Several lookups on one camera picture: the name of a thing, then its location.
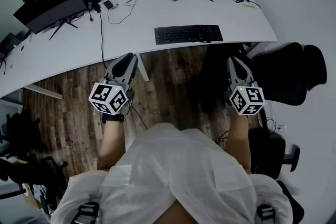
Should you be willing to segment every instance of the keyboard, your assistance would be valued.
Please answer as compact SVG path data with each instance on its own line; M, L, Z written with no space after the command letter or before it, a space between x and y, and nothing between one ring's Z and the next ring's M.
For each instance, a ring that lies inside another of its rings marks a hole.
M184 25L158 27L154 29L157 45L184 43L223 41L218 25Z

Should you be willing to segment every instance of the forearm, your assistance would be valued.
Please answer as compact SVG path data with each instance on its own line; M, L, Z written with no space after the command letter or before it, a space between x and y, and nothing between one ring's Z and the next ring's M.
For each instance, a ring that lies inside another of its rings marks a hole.
M248 118L236 112L231 121L225 151L234 157L244 170L250 174L251 153L248 141Z
M109 170L125 153L125 137L123 124L117 121L106 121L104 138L98 156L97 170Z

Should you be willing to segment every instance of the power outlet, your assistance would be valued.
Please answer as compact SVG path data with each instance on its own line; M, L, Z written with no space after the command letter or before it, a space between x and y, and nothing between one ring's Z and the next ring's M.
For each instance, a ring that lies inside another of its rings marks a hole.
M287 126L285 124L281 124L277 127L277 129L279 130L280 133L287 133Z

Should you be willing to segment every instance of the person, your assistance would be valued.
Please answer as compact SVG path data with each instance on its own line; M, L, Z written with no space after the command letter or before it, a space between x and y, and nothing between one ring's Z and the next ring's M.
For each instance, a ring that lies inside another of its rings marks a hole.
M51 223L72 223L88 202L99 205L96 223L256 223L263 204L274 223L292 223L281 187L250 167L246 116L234 114L225 151L197 129L161 123L125 152L122 122L106 121L97 171L70 178Z

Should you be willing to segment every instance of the white desk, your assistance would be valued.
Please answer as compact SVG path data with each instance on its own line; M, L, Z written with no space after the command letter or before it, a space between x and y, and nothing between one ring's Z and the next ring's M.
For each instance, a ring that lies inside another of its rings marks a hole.
M119 7L109 11L110 21L119 22L129 14L132 7L123 6L127 0L113 0ZM176 25L218 25L224 41L228 42L271 42L277 41L262 10L245 7L233 0L137 0L131 16L121 24L108 23L107 9L101 5L104 36L104 58L110 60L132 52L164 50L178 47L205 45L207 43L155 44L154 28ZM64 25L49 41L54 29L33 35L14 49L0 69L0 97L27 87L48 94L30 84L57 74L101 62L100 18L91 12L77 22L78 29ZM139 57L139 69L146 78Z

